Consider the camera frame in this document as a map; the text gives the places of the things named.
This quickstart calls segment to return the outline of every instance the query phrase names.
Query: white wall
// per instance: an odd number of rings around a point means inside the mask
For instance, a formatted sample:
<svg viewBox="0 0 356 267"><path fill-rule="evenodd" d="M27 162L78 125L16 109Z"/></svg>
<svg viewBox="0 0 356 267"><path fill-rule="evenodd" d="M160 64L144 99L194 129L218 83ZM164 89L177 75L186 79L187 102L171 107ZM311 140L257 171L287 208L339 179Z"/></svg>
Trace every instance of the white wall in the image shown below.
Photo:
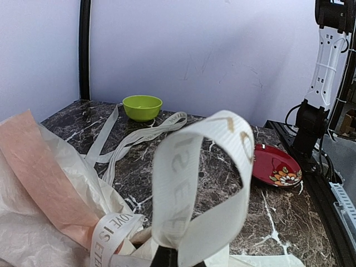
<svg viewBox="0 0 356 267"><path fill-rule="evenodd" d="M0 121L38 121L79 98L79 0L0 1Z"/></svg>
<svg viewBox="0 0 356 267"><path fill-rule="evenodd" d="M149 94L167 110L207 116L228 109L256 125L281 121L312 80L314 5L93 0L92 98L121 102Z"/></svg>

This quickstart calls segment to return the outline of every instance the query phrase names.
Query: black marble table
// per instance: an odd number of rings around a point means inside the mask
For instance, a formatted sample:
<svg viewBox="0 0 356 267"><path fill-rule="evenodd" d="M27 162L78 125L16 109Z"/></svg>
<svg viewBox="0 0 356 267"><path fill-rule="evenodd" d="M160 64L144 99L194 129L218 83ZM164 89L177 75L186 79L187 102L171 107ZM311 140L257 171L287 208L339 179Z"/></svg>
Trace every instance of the black marble table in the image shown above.
<svg viewBox="0 0 356 267"><path fill-rule="evenodd" d="M115 104L77 101L43 121L43 125L86 154L100 132ZM161 111L148 123L129 120L123 107L119 107L115 123L102 154L116 148L132 131L157 126L173 112ZM202 120L189 116L188 123ZM282 150L277 134L270 129L252 126L256 143L264 143ZM131 208L152 220L151 171L154 150L168 135L164 133L153 141L134 146L116 163L114 187ZM227 154L214 142L204 140L200 155L199 185L194 216L225 201L241 188L238 170ZM96 164L102 177L107 164ZM239 255L293 254L308 266L336 266L332 248L303 184L292 189L280 189L256 182L251 183L249 212L245 225L230 244L230 253Z"/></svg>

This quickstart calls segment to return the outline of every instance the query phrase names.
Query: pink paper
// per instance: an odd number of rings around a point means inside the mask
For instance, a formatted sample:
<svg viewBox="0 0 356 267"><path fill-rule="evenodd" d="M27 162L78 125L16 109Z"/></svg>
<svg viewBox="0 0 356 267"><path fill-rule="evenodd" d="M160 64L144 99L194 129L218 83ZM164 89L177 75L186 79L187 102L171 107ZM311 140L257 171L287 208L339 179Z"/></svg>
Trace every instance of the pink paper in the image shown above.
<svg viewBox="0 0 356 267"><path fill-rule="evenodd" d="M89 250L99 218L80 198L58 165L30 111L0 126L0 149L52 224Z"/></svg>

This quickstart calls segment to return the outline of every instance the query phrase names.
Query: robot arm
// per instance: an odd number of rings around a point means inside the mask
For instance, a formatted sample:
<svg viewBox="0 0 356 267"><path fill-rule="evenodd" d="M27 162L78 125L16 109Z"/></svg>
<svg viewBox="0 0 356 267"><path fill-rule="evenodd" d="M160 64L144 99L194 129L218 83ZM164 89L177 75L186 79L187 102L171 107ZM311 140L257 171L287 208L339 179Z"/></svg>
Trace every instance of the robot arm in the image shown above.
<svg viewBox="0 0 356 267"><path fill-rule="evenodd" d="M312 156L318 138L328 127L330 97L340 52L355 25L355 0L316 0L315 19L319 25L319 53L314 76L296 115L299 128L293 147ZM326 33L324 27L335 29Z"/></svg>

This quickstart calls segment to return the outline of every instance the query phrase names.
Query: black vertical frame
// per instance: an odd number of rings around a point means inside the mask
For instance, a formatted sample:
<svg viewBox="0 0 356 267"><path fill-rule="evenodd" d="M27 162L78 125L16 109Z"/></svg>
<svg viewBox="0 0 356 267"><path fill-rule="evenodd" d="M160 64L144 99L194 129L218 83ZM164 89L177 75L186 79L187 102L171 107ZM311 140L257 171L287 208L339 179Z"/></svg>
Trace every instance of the black vertical frame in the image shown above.
<svg viewBox="0 0 356 267"><path fill-rule="evenodd" d="M90 10L91 0L81 0L79 16L79 87L80 99L90 100Z"/></svg>

